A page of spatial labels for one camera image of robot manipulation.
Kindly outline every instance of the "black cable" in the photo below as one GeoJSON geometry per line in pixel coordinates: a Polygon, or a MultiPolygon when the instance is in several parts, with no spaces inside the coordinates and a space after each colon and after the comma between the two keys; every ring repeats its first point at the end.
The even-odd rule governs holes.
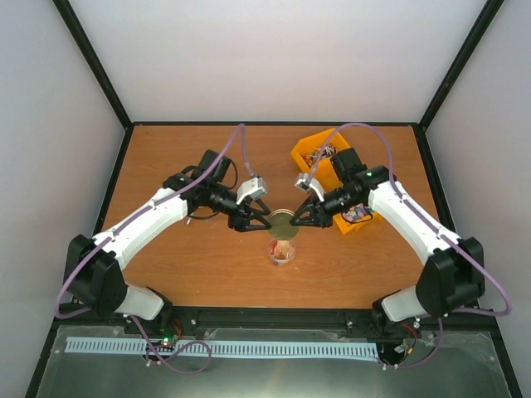
{"type": "Polygon", "coordinates": [[[191,172],[192,170],[199,170],[199,167],[197,167],[197,166],[186,166],[186,167],[181,171],[181,173],[182,173],[182,174],[188,174],[188,173],[191,172]]]}
{"type": "Polygon", "coordinates": [[[201,217],[201,216],[189,215],[188,217],[192,218],[193,220],[210,220],[211,218],[214,218],[218,214],[219,214],[219,211],[214,211],[210,216],[201,217]]]}
{"type": "Polygon", "coordinates": [[[233,189],[236,188],[236,185],[238,185],[238,167],[236,167],[236,164],[232,159],[229,159],[231,161],[231,165],[234,167],[234,184],[232,184],[231,187],[228,187],[227,189],[233,189]]]}

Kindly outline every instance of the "jar lid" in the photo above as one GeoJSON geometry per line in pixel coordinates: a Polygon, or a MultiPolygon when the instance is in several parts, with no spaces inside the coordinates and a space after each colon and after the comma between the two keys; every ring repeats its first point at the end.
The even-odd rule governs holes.
{"type": "Polygon", "coordinates": [[[298,226],[292,226],[290,220],[294,212],[286,209],[278,209],[269,215],[271,228],[268,230],[271,236],[279,240],[293,239],[299,232],[298,226]]]}

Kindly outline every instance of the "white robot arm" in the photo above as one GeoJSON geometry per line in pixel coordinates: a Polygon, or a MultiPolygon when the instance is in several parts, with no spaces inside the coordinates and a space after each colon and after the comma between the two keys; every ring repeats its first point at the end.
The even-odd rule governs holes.
{"type": "Polygon", "coordinates": [[[167,324],[171,302],[155,290],[127,284],[122,275],[122,271],[142,248],[200,206],[227,214],[228,226],[236,231],[270,228],[269,222],[263,217],[270,210],[260,199],[267,193],[266,183],[261,177],[254,176],[241,184],[237,194],[231,192],[221,184],[231,163],[228,158],[223,158],[201,183],[178,194],[216,156],[217,153],[206,151],[199,166],[193,168],[191,177],[185,172],[171,176],[144,205],[107,231],[100,232],[92,239],[78,235],[72,240],[66,260],[67,275],[97,246],[107,243],[73,279],[68,291],[101,317],[124,313],[154,321],[161,328],[167,324]],[[261,210],[251,206],[253,201],[259,204],[261,210]]]}
{"type": "Polygon", "coordinates": [[[389,171],[384,166],[367,169],[352,148],[334,155],[331,162],[343,186],[324,193],[318,183],[307,184],[308,176],[299,175],[295,185],[307,192],[315,192],[295,212],[291,223],[329,227],[333,215],[363,203],[381,214],[400,233],[424,265],[416,285],[373,303],[373,318],[382,334],[387,325],[411,317],[440,317],[472,303],[485,292],[483,275],[441,236],[482,265],[483,248],[476,239],[463,240],[446,229],[407,195],[394,176],[390,180],[389,171]]]}

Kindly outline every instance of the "white cable tray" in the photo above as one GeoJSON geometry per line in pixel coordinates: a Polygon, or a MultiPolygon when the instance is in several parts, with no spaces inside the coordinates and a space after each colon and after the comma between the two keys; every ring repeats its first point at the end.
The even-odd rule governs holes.
{"type": "MultiPolygon", "coordinates": [[[[180,340],[175,350],[192,340],[180,340]]],[[[372,342],[229,342],[206,340],[214,358],[328,358],[376,361],[376,344],[372,342]]],[[[67,337],[65,352],[91,354],[145,354],[148,345],[142,338],[67,337]]],[[[160,347],[162,356],[171,355],[174,350],[160,347]]],[[[178,354],[184,357],[206,357],[207,350],[200,344],[193,344],[178,354]]]]}

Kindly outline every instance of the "wire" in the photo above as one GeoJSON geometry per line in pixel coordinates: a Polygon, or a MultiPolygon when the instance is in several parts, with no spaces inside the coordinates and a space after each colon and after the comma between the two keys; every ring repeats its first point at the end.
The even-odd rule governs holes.
{"type": "Polygon", "coordinates": [[[413,337],[415,338],[415,341],[413,342],[413,345],[412,345],[412,348],[415,347],[415,344],[417,344],[417,340],[418,340],[418,336],[417,336],[417,332],[415,331],[414,328],[412,328],[411,326],[409,326],[407,323],[405,322],[402,322],[402,326],[407,329],[409,332],[412,333],[413,337]]]}
{"type": "MultiPolygon", "coordinates": [[[[236,136],[238,134],[241,134],[242,136],[242,140],[241,140],[241,151],[243,152],[243,158],[246,162],[246,167],[247,167],[247,170],[249,171],[249,173],[252,173],[252,169],[251,169],[251,166],[248,164],[248,159],[247,159],[247,148],[246,148],[246,141],[245,141],[245,133],[246,133],[246,126],[241,123],[241,124],[238,124],[236,126],[236,128],[234,129],[234,131],[232,132],[232,135],[231,137],[229,137],[229,139],[227,140],[227,143],[225,144],[225,146],[223,147],[223,149],[221,150],[221,152],[216,156],[216,158],[214,159],[214,161],[210,164],[210,166],[207,167],[207,169],[201,174],[201,176],[199,176],[197,179],[195,179],[194,181],[190,182],[188,185],[186,185],[185,187],[179,189],[178,191],[170,194],[170,195],[167,195],[166,197],[163,197],[161,199],[158,199],[157,201],[154,201],[154,205],[155,206],[158,206],[162,203],[165,203],[166,201],[172,199],[173,197],[176,197],[178,195],[181,195],[183,192],[186,192],[187,190],[195,187],[198,183],[200,183],[202,180],[204,180],[208,174],[210,174],[210,172],[217,166],[217,164],[222,160],[223,156],[225,156],[225,153],[227,153],[227,150],[229,149],[229,147],[232,145],[234,139],[236,138],[236,136]]],[[[129,216],[128,218],[126,218],[124,221],[122,221],[119,226],[113,231],[113,236],[116,237],[121,231],[123,231],[129,224],[131,224],[134,220],[136,220],[137,218],[139,218],[140,216],[142,216],[144,213],[152,210],[153,208],[150,206],[150,205],[147,205],[145,207],[142,207],[141,209],[139,209],[137,212],[135,212],[134,214],[132,214],[131,216],[129,216]]],[[[59,306],[61,305],[61,300],[63,298],[63,295],[65,294],[65,292],[68,290],[68,288],[70,288],[70,285],[72,283],[72,281],[74,280],[74,278],[81,272],[81,270],[83,269],[83,267],[85,267],[87,265],[87,263],[96,255],[96,253],[98,253],[98,251],[100,251],[101,249],[103,249],[103,247],[105,245],[107,245],[109,242],[111,242],[111,238],[110,237],[107,237],[105,238],[104,240],[101,241],[101,243],[99,245],[97,245],[75,268],[74,270],[72,271],[72,273],[70,274],[70,276],[66,279],[65,283],[61,286],[61,289],[59,290],[59,294],[57,295],[56,297],[56,302],[55,302],[55,305],[54,305],[54,315],[56,316],[56,318],[58,319],[68,319],[68,318],[72,318],[76,315],[80,315],[82,313],[86,313],[88,311],[90,311],[89,308],[87,307],[83,307],[83,308],[80,308],[80,309],[77,309],[76,311],[72,311],[70,313],[60,313],[59,312],[59,306]]]]}
{"type": "MultiPolygon", "coordinates": [[[[163,346],[163,344],[162,344],[161,342],[158,343],[158,344],[154,344],[154,345],[153,345],[154,348],[160,348],[160,347],[162,347],[162,346],[163,346]]],[[[145,359],[146,362],[149,361],[149,354],[150,354],[150,353],[151,353],[151,350],[148,348],[148,349],[146,350],[146,353],[143,355],[143,358],[145,359]]]]}
{"type": "Polygon", "coordinates": [[[172,325],[175,327],[175,329],[177,330],[177,337],[178,339],[180,340],[182,337],[183,337],[183,331],[181,330],[181,323],[179,322],[178,319],[175,319],[173,322],[172,322],[172,325]]]}
{"type": "Polygon", "coordinates": [[[193,214],[190,214],[188,215],[188,218],[192,218],[193,220],[210,220],[211,218],[214,218],[215,216],[217,216],[219,214],[219,211],[214,211],[211,215],[209,216],[194,216],[193,214]]]}
{"type": "Polygon", "coordinates": [[[61,305],[61,300],[63,298],[63,295],[65,295],[66,290],[70,287],[72,281],[76,278],[76,276],[81,272],[83,267],[92,260],[92,258],[96,255],[96,253],[105,245],[107,245],[111,241],[110,238],[105,238],[101,241],[99,245],[97,245],[71,272],[71,274],[66,278],[65,283],[61,286],[61,289],[59,290],[59,294],[56,297],[56,303],[54,305],[54,313],[57,319],[68,319],[75,317],[76,315],[80,315],[82,313],[86,313],[87,311],[90,311],[88,307],[83,307],[80,309],[77,309],[76,311],[72,311],[70,313],[60,313],[59,312],[59,306],[61,305]]]}
{"type": "MultiPolygon", "coordinates": [[[[442,328],[442,320],[440,318],[438,318],[437,322],[439,323],[439,339],[437,340],[437,344],[433,347],[433,350],[431,350],[431,352],[426,357],[421,359],[420,361],[412,363],[411,365],[395,366],[395,369],[397,369],[397,370],[413,369],[413,368],[418,367],[420,365],[424,365],[426,362],[428,362],[430,359],[432,359],[435,356],[435,354],[437,354],[437,352],[441,348],[442,338],[444,336],[444,330],[442,328]]],[[[388,365],[388,363],[387,364],[383,363],[380,358],[377,359],[377,363],[379,363],[380,365],[382,365],[384,367],[386,365],[388,365]]]]}
{"type": "Polygon", "coordinates": [[[238,167],[232,159],[229,160],[231,161],[231,165],[234,167],[234,183],[230,187],[227,187],[227,189],[234,189],[236,188],[236,185],[238,185],[238,167]]]}
{"type": "MultiPolygon", "coordinates": [[[[227,187],[227,189],[233,189],[236,187],[236,185],[238,185],[238,167],[237,165],[234,163],[234,161],[232,159],[228,159],[229,162],[231,163],[231,165],[234,167],[234,183],[230,186],[230,187],[227,187]]],[[[191,172],[192,170],[199,170],[201,171],[201,169],[197,166],[186,166],[182,171],[181,173],[182,174],[188,174],[189,172],[191,172]]]]}
{"type": "Polygon", "coordinates": [[[172,355],[170,355],[168,358],[163,358],[157,351],[157,349],[155,348],[155,346],[151,343],[151,340],[149,340],[149,337],[148,337],[148,334],[146,333],[146,331],[144,330],[144,328],[142,327],[142,324],[140,323],[140,321],[134,316],[134,315],[129,315],[129,317],[133,320],[133,322],[136,324],[137,328],[139,329],[140,331],[140,334],[142,335],[142,337],[144,338],[144,340],[146,341],[146,343],[148,344],[148,347],[149,347],[149,351],[146,353],[146,355],[148,356],[148,353],[149,352],[152,352],[156,357],[157,359],[160,361],[160,363],[162,363],[163,365],[165,365],[168,369],[171,369],[172,371],[175,371],[177,372],[178,374],[180,375],[186,375],[186,376],[191,376],[191,375],[196,375],[198,373],[201,373],[202,371],[204,371],[205,369],[207,369],[208,365],[210,365],[210,361],[212,360],[212,349],[210,348],[210,346],[208,344],[206,344],[204,341],[201,341],[201,340],[194,340],[192,342],[187,342],[186,344],[184,344],[182,347],[180,347],[176,352],[174,352],[172,355]],[[178,354],[180,354],[181,352],[183,352],[184,350],[186,350],[188,347],[194,345],[194,344],[199,344],[201,346],[204,346],[206,349],[207,349],[207,363],[205,363],[200,369],[197,369],[196,371],[181,371],[173,366],[171,366],[168,361],[172,360],[173,358],[175,358],[178,354]]]}
{"type": "Polygon", "coordinates": [[[323,146],[319,150],[319,155],[317,156],[317,159],[315,161],[314,166],[312,167],[311,172],[309,173],[308,178],[306,179],[306,184],[309,184],[314,177],[315,172],[317,171],[317,164],[319,163],[319,160],[321,159],[321,156],[323,155],[323,151],[326,148],[326,146],[329,144],[329,141],[332,139],[332,137],[342,129],[345,129],[347,127],[351,126],[357,126],[357,127],[365,127],[367,129],[370,129],[373,133],[375,133],[383,142],[383,145],[385,146],[385,150],[387,152],[387,161],[389,164],[389,182],[391,183],[392,189],[395,191],[395,193],[398,195],[398,197],[401,199],[402,202],[406,204],[407,207],[415,215],[421,219],[424,224],[428,226],[437,236],[440,236],[440,238],[445,241],[453,250],[455,250],[456,253],[461,255],[465,260],[467,260],[475,269],[478,270],[484,277],[486,277],[492,285],[498,290],[499,294],[502,296],[502,298],[505,301],[505,310],[503,311],[488,311],[484,309],[477,309],[477,308],[458,308],[455,309],[455,313],[475,313],[478,315],[485,315],[489,317],[501,317],[504,315],[509,315],[513,311],[513,303],[511,302],[511,299],[508,295],[508,293],[505,291],[504,287],[492,276],[485,268],[478,263],[476,260],[474,260],[470,255],[468,255],[463,249],[461,249],[456,243],[454,243],[448,236],[444,234],[440,234],[439,228],[437,226],[434,226],[423,214],[420,212],[412,203],[410,203],[407,200],[407,197],[404,197],[404,193],[400,191],[398,188],[398,185],[395,182],[394,179],[394,172],[393,172],[393,164],[392,164],[392,154],[391,154],[391,147],[389,145],[389,142],[386,140],[386,138],[383,136],[380,131],[378,131],[377,128],[374,126],[371,126],[370,124],[365,123],[346,123],[342,124],[341,126],[338,126],[334,129],[332,133],[326,138],[326,140],[323,143],[323,146]]]}

